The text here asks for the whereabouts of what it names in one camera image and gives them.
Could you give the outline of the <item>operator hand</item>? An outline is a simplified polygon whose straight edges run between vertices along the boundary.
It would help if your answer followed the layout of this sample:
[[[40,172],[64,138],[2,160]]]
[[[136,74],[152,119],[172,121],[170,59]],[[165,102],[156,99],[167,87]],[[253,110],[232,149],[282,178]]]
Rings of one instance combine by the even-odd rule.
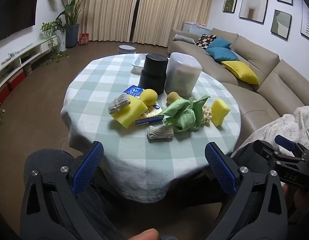
[[[159,232],[154,228],[148,229],[128,240],[159,240]]]

